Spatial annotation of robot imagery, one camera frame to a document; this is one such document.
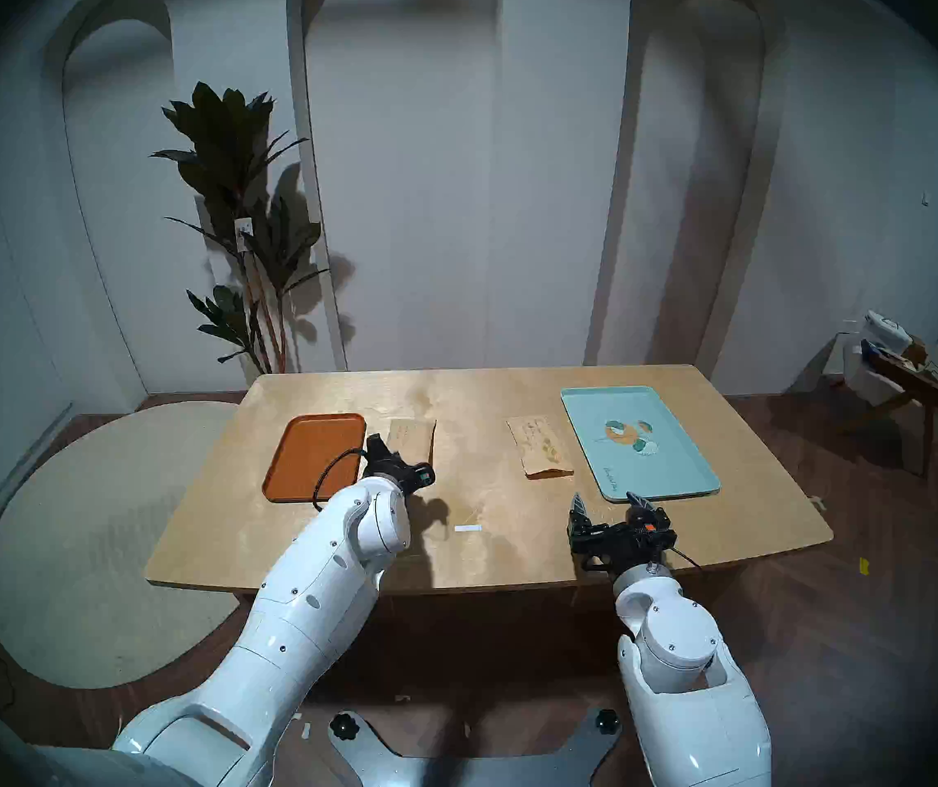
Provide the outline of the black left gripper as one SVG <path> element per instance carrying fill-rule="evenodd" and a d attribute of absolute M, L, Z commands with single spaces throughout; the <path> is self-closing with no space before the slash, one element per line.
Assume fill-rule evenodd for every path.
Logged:
<path fill-rule="evenodd" d="M 404 496 L 415 494 L 437 481 L 435 469 L 427 462 L 409 465 L 401 457 L 387 457 L 387 446 L 379 433 L 372 433 L 366 438 L 365 458 L 367 464 L 363 480 L 384 478 L 398 487 Z"/>

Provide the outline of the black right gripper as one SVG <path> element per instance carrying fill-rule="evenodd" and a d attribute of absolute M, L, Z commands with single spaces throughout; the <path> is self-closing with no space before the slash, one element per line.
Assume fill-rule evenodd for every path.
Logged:
<path fill-rule="evenodd" d="M 584 572 L 624 573 L 640 564 L 662 564 L 677 533 L 662 508 L 628 491 L 630 506 L 621 523 L 592 523 L 580 493 L 572 499 L 568 538 L 573 556 Z"/>

